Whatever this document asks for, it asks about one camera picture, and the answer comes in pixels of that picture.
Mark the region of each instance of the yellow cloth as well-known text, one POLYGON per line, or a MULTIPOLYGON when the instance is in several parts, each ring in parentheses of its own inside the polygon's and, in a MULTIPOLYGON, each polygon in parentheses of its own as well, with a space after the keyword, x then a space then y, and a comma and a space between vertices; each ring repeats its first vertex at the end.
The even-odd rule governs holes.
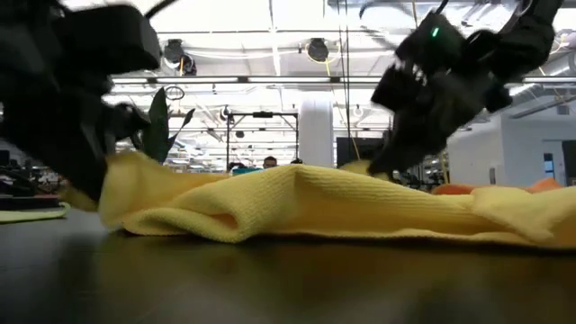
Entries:
POLYGON ((55 211, 0 211, 0 224, 23 221, 45 221, 64 218, 70 210, 70 205, 61 202, 62 209, 55 211))
MULTIPOLYGON (((133 152, 109 159, 97 210, 104 224, 135 234, 193 233, 229 243, 266 233, 576 248, 575 196, 576 187, 542 193, 483 187, 432 195, 303 165, 233 177, 179 174, 133 152)), ((74 191, 63 198, 95 208, 74 191)))

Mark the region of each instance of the table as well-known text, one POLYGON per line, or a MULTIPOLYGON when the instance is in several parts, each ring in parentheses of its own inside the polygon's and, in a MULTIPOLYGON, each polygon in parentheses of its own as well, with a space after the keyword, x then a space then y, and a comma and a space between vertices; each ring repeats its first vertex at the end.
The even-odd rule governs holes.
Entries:
POLYGON ((433 242, 0 226, 0 323, 573 323, 576 257, 433 242))

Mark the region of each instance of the white column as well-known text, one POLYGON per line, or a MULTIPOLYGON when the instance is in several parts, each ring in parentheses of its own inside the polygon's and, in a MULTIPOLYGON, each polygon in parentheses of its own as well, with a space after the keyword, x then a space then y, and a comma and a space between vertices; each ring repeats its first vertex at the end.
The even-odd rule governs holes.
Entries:
POLYGON ((334 167, 331 93, 308 93, 300 108, 300 158, 305 165, 334 167))

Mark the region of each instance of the orange cloth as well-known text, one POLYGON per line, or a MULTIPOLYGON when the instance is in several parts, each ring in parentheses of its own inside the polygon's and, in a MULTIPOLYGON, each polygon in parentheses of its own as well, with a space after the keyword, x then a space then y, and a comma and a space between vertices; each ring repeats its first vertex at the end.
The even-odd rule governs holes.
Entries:
MULTIPOLYGON (((471 194, 476 188, 483 188, 490 185, 471 185, 471 184, 442 184, 432 191, 432 194, 471 194)), ((552 178, 546 178, 540 180, 529 187, 519 187, 524 189, 531 194, 541 193, 553 189, 562 188, 556 180, 552 178)))

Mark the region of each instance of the ceiling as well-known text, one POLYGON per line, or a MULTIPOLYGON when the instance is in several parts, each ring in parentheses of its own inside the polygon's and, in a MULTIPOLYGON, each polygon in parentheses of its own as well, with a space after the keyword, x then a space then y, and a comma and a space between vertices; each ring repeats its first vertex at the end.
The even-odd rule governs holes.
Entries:
MULTIPOLYGON (((129 3, 146 12, 159 0, 132 0, 129 3)), ((70 8, 126 3, 115 0, 67 0, 70 8)), ((187 54, 197 66, 198 76, 358 76, 379 77, 394 62, 387 43, 398 44, 438 1, 390 2, 366 10, 359 19, 358 1, 344 1, 338 12, 336 1, 323 0, 181 0, 152 18, 152 26, 164 46, 170 39, 183 41, 187 54), (306 54, 311 38, 324 38, 330 50, 329 64, 312 61, 306 54)), ((455 25, 472 8, 473 1, 453 0, 445 15, 455 25)), ((462 27, 464 34, 480 28, 498 30, 509 18, 508 6, 500 5, 462 27)), ((572 29, 576 9, 562 9, 557 15, 557 30, 572 29)), ((178 71, 163 61, 159 71, 141 71, 123 77, 177 76, 178 71)), ((179 85, 183 99, 173 101, 171 109, 185 113, 196 109, 193 121, 178 138, 182 161, 193 158, 199 164, 222 168, 226 156, 225 122, 220 118, 225 107, 235 113, 255 111, 298 112, 302 98, 312 91, 334 95, 334 126, 337 136, 346 136, 346 96, 341 85, 179 85)), ((370 103, 373 85, 350 90, 351 127, 360 137, 380 137, 389 126, 390 114, 370 103)), ((158 90, 154 85, 117 85, 105 99, 111 103, 131 102, 146 110, 158 90)), ((182 118, 171 119, 170 127, 180 127, 182 118)), ((275 156, 281 164, 294 158, 295 134, 291 122, 282 118, 246 118, 236 126, 244 137, 232 134, 232 158, 247 164, 261 164, 275 156), (274 131, 252 129, 274 128, 274 131)))

